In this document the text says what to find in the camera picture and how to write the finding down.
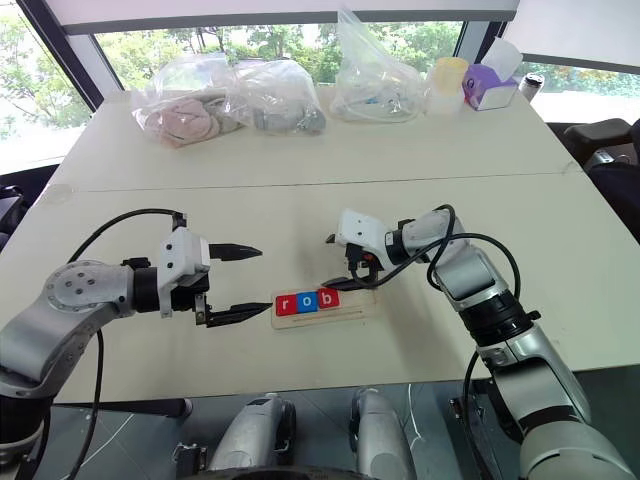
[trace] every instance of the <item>clear plastic bag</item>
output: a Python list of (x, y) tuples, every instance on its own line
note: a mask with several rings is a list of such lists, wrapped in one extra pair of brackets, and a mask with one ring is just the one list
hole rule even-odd
[(142, 130), (171, 147), (202, 142), (240, 126), (224, 112), (234, 81), (224, 54), (179, 58), (131, 92), (131, 113)]
[(422, 111), (424, 82), (418, 71), (389, 55), (347, 9), (338, 11), (342, 64), (331, 113), (348, 121), (406, 122)]
[(267, 133), (317, 134), (326, 119), (311, 75), (293, 60), (241, 62), (229, 89), (225, 112)]

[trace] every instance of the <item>white table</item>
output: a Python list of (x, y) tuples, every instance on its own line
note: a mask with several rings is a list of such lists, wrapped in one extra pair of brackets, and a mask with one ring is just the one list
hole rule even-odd
[[(640, 362), (640, 249), (582, 173), (123, 192), (54, 185), (0, 255), (0, 326), (98, 225), (123, 211), (178, 209), (211, 242), (263, 250), (263, 257), (214, 265), (210, 300), (224, 309), (343, 274), (343, 251), (323, 241), (344, 207), (394, 225), (443, 202), (456, 207), (467, 230), (511, 249), (522, 272), (522, 303), (540, 310), (569, 367)], [(154, 259), (169, 224), (158, 216), (122, 223), (86, 258)], [(511, 281), (504, 259), (487, 251)], [(382, 308), (363, 320), (280, 331), (271, 328), (270, 312), (215, 329), (196, 327), (192, 314), (114, 321), (104, 329), (103, 400), (460, 379), (474, 343), (442, 294), (426, 285), (425, 270), (415, 265), (380, 289)], [(57, 401), (89, 400), (94, 377), (92, 342)]]
[[(331, 89), (321, 93), (330, 97)], [(105, 102), (53, 181), (110, 191), (580, 171), (519, 94), (508, 108), (478, 113), (465, 106), (455, 118), (367, 125), (329, 117), (316, 137), (245, 128), (175, 150), (146, 138), (129, 108), (126, 94)]]

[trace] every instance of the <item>purple tissue box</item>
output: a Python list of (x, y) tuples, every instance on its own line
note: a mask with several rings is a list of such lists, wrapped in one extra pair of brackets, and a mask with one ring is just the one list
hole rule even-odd
[(518, 83), (511, 77), (501, 82), (493, 68), (476, 63), (469, 65), (462, 88), (469, 105), (476, 110), (489, 110), (509, 105)]

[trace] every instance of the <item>floor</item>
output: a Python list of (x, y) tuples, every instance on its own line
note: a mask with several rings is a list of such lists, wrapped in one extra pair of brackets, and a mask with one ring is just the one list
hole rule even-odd
[[(579, 374), (590, 398), (594, 426), (619, 449), (636, 475), (640, 459), (640, 366)], [(460, 394), (459, 382), (412, 385), (417, 432), (409, 411), (407, 385), (377, 387), (392, 402), (405, 423), (420, 479), (478, 478), (462, 429), (449, 407)], [(353, 470), (349, 449), (348, 419), (354, 388), (286, 392), (282, 396), (296, 405), (298, 436), (295, 462)], [(194, 399), (194, 410), (185, 420), (160, 416), (101, 412), (86, 463), (78, 479), (176, 478), (172, 452), (179, 441), (208, 445), (213, 451), (225, 428), (252, 396)], [(482, 420), (478, 438), (493, 466), (496, 479), (518, 477), (518, 445), (500, 431), (484, 395), (477, 398)], [(86, 427), (85, 409), (56, 407), (52, 414), (49, 446), (37, 480), (63, 480), (77, 455)]]

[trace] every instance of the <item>metal leg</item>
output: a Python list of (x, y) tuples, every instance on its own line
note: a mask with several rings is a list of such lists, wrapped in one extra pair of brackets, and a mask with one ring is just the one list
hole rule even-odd
[[(91, 408), (91, 403), (56, 403), (57, 407)], [(171, 398), (166, 400), (139, 400), (135, 402), (100, 402), (100, 410), (112, 412), (144, 413), (147, 415), (164, 415), (171, 418), (186, 418), (193, 411), (193, 404), (188, 398)]]
[(296, 414), (276, 393), (249, 402), (229, 425), (208, 470), (290, 463)]
[(358, 390), (351, 405), (351, 445), (358, 472), (379, 480), (415, 480), (416, 469), (400, 420), (377, 390)]

